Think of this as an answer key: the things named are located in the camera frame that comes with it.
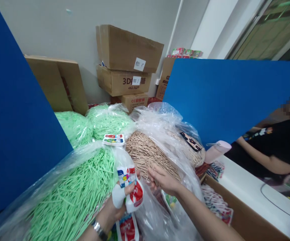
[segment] cable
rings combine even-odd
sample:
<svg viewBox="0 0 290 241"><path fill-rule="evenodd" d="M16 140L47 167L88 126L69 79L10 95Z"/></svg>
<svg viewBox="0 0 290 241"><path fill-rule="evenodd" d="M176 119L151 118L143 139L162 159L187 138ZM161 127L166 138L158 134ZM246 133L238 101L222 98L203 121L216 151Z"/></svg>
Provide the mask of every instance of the cable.
<svg viewBox="0 0 290 241"><path fill-rule="evenodd" d="M287 215L289 215L290 216L290 214L289 213L287 213L286 211L284 211L283 209L281 209L280 207L278 207L277 205L275 205L270 199L268 199L265 195L264 195L264 193L263 193L263 191L262 191L262 189L263 189L263 187L266 185L266 184L268 184L268 181L267 182L265 182L263 185L262 185L262 187L260 188L260 191L261 191L261 193L262 193L262 195L270 202L270 203L272 203L274 206L276 206L278 209L280 209L281 211L283 211L283 212L285 212Z"/></svg>

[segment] black shirt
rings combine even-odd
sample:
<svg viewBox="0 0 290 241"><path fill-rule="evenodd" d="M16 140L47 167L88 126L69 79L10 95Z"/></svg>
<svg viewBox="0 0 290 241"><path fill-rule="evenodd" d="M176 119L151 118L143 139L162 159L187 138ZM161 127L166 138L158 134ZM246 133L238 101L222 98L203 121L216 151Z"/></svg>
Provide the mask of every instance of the black shirt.
<svg viewBox="0 0 290 241"><path fill-rule="evenodd" d="M290 120L276 123L251 134L245 139L251 146L267 156L274 155L290 164ZM229 159L256 177L277 175L255 161L239 144L232 143L232 149L225 154Z"/></svg>

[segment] hand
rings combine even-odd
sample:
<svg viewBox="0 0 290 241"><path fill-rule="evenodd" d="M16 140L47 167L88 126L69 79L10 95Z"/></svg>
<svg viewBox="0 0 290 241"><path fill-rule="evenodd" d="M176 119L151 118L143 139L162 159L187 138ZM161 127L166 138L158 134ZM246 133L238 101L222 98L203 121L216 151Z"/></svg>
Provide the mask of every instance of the hand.
<svg viewBox="0 0 290 241"><path fill-rule="evenodd" d="M179 187L182 186L182 184L160 166L153 164L153 167L154 169L148 168L151 187L154 190L157 190L157 186L154 182L154 180L156 180L161 188L164 190L164 192L171 196L175 196L177 194L177 191L179 190Z"/></svg>
<svg viewBox="0 0 290 241"><path fill-rule="evenodd" d="M136 171L136 175L138 177L138 180L141 178L141 172L140 171ZM122 197L123 199L129 195L133 190L134 190L135 184L131 184L127 187L124 188L125 191L125 196ZM97 222L100 224L100 226L102 227L102 229L108 233L113 225L115 224L115 222L117 220L120 220L124 213L126 212L126 206L125 204L122 205L121 208L117 209L114 206L113 203L113 197L112 195L108 198L105 206L103 207L103 209L97 214L96 216L96 220Z"/></svg>

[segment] pink cup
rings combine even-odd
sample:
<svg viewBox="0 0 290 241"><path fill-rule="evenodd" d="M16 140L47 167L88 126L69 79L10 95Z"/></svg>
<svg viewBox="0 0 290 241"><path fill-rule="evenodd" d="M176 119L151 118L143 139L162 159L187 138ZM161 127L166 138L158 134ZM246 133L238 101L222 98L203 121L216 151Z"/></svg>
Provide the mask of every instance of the pink cup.
<svg viewBox="0 0 290 241"><path fill-rule="evenodd" d="M216 142L213 146L211 146L210 149L206 151L204 162L211 164L221 155L227 153L231 148L232 146L225 141Z"/></svg>

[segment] watch strap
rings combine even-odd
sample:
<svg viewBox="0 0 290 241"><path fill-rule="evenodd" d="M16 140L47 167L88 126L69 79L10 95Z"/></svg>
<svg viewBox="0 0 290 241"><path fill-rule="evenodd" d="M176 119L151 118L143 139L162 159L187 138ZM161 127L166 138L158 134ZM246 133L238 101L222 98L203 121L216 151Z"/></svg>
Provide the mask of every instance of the watch strap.
<svg viewBox="0 0 290 241"><path fill-rule="evenodd" d="M94 230L97 232L99 238L102 241L107 241L107 234L102 230L100 224L96 221L96 219L94 219L91 225L94 228Z"/></svg>

